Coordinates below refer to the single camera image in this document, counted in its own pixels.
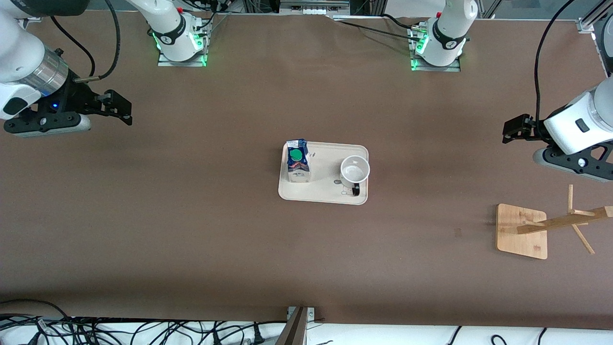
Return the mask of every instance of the brown table surface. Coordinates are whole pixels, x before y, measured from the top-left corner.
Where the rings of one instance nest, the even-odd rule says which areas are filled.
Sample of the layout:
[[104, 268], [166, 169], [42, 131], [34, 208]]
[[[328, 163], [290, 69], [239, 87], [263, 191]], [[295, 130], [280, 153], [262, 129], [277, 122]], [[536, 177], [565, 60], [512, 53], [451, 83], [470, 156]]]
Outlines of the brown table surface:
[[[108, 12], [60, 18], [97, 59]], [[0, 135], [0, 297], [54, 301], [79, 316], [613, 327], [610, 222], [549, 234], [549, 258], [495, 249], [495, 205], [566, 211], [613, 204], [611, 185], [534, 164], [538, 142], [503, 145], [533, 113], [546, 22], [477, 21], [461, 73], [414, 72], [406, 41], [320, 16], [230, 16], [206, 68], [158, 68], [138, 13], [121, 13], [106, 80], [134, 125], [92, 115], [88, 133]], [[365, 25], [403, 33], [382, 20]], [[31, 31], [88, 60], [50, 21]], [[604, 78], [589, 35], [556, 23], [541, 57], [543, 113]], [[360, 144], [362, 206], [282, 200], [285, 140]], [[38, 306], [12, 306], [51, 314]]]

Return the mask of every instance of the mug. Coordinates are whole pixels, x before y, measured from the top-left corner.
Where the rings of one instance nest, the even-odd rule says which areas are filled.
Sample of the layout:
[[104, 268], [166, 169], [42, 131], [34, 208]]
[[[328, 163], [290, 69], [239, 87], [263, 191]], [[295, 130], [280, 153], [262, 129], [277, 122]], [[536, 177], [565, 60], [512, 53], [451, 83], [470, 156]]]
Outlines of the mug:
[[341, 163], [341, 182], [351, 188], [354, 196], [360, 195], [360, 183], [368, 179], [370, 165], [366, 158], [349, 156]]

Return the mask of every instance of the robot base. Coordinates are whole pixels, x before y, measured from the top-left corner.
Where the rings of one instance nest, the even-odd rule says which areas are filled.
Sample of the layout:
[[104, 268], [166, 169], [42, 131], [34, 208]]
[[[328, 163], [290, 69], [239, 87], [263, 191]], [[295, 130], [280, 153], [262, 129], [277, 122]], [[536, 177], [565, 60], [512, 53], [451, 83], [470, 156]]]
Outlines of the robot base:
[[[419, 24], [419, 27], [423, 28], [426, 25], [426, 22], [422, 21]], [[418, 37], [422, 39], [424, 37], [423, 31], [414, 31], [411, 29], [407, 29], [406, 33], [409, 37]], [[432, 64], [427, 63], [423, 57], [417, 54], [417, 46], [420, 42], [409, 41], [409, 55], [411, 57], [411, 70], [412, 71], [433, 71], [433, 72], [460, 72], [460, 58], [455, 58], [454, 62], [452, 62], [449, 66], [439, 67], [434, 66]]]
[[[202, 25], [202, 19], [195, 17], [195, 26]], [[201, 30], [195, 31], [194, 35], [200, 36], [194, 38], [197, 45], [201, 45], [202, 50], [198, 51], [194, 56], [185, 61], [172, 61], [166, 58], [162, 52], [158, 56], [158, 66], [160, 67], [206, 67], [208, 60], [208, 47], [211, 44], [211, 31], [213, 29], [213, 22], [209, 21], [208, 24]]]

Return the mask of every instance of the metal mounting plate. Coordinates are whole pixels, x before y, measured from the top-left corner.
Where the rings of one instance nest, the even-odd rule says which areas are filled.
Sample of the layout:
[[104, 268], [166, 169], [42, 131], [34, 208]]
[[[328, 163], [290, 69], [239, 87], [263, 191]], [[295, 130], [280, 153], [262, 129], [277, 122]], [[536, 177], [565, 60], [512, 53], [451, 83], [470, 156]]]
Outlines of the metal mounting plate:
[[[425, 26], [426, 22], [422, 21], [419, 23], [419, 26]], [[413, 31], [411, 29], [407, 29], [406, 33], [409, 37], [419, 37], [420, 33], [417, 31]], [[455, 58], [454, 62], [452, 62], [449, 66], [439, 67], [433, 66], [427, 63], [423, 57], [417, 54], [417, 45], [418, 42], [408, 40], [409, 42], [409, 55], [411, 57], [411, 70], [412, 71], [431, 71], [431, 72], [460, 72], [460, 58]]]
[[[294, 311], [296, 310], [296, 307], [288, 307], [287, 308], [287, 319], [289, 320], [290, 317], [292, 317], [292, 314], [294, 313]], [[306, 321], [307, 322], [313, 322], [315, 321], [315, 308], [313, 307], [308, 307], [306, 309]]]
[[[202, 19], [195, 17], [195, 26], [202, 25]], [[211, 32], [213, 30], [213, 21], [209, 21], [208, 24], [199, 31], [195, 31], [194, 34], [203, 35], [200, 38], [196, 38], [197, 44], [202, 44], [203, 48], [197, 52], [190, 59], [185, 61], [172, 61], [168, 60], [162, 52], [159, 52], [158, 66], [160, 67], [206, 67], [208, 60], [208, 47], [211, 44]]]

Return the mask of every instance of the tray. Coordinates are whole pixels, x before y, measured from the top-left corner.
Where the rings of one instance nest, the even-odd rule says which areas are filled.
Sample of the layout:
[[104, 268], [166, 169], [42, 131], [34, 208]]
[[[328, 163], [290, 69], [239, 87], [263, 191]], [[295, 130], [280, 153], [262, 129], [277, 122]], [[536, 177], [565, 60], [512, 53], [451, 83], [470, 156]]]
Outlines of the tray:
[[287, 176], [287, 144], [281, 155], [279, 196], [285, 200], [312, 201], [361, 205], [368, 199], [368, 179], [360, 184], [360, 195], [351, 195], [351, 189], [340, 183], [341, 162], [351, 155], [368, 160], [368, 150], [361, 145], [308, 142], [308, 161], [311, 167], [311, 182], [290, 182]]

